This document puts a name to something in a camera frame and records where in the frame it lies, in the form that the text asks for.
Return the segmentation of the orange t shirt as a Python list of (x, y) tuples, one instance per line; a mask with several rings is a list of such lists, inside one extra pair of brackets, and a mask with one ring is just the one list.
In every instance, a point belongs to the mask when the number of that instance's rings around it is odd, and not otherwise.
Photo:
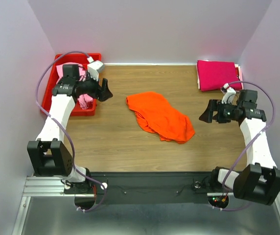
[(188, 116), (173, 108), (167, 99), (156, 92), (129, 95), (126, 98), (140, 128), (158, 134), (161, 141), (188, 142), (195, 130)]

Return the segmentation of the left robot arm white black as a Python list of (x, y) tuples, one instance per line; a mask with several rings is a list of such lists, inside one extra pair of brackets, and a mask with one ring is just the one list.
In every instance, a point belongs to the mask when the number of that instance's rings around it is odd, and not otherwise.
[(101, 102), (113, 94), (108, 88), (107, 79), (99, 81), (99, 73), (104, 69), (100, 61), (87, 65), (83, 75), (78, 64), (64, 64), (63, 76), (52, 90), (51, 107), (45, 124), (36, 140), (29, 141), (27, 151), (34, 168), (34, 174), (42, 177), (59, 177), (67, 183), (75, 183), (82, 193), (92, 189), (98, 181), (91, 177), (87, 168), (74, 163), (75, 152), (69, 152), (64, 139), (69, 139), (66, 126), (81, 95), (87, 94)]

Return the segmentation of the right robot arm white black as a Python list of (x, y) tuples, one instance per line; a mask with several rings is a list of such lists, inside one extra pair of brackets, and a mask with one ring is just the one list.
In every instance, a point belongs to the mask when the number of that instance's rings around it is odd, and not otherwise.
[(247, 165), (241, 172), (232, 168), (216, 167), (209, 178), (209, 187), (214, 191), (222, 188), (233, 192), (235, 198), (271, 205), (280, 192), (280, 170), (272, 158), (266, 129), (266, 114), (257, 107), (257, 91), (233, 88), (223, 89), (222, 100), (211, 99), (199, 120), (220, 124), (236, 121), (242, 132)]

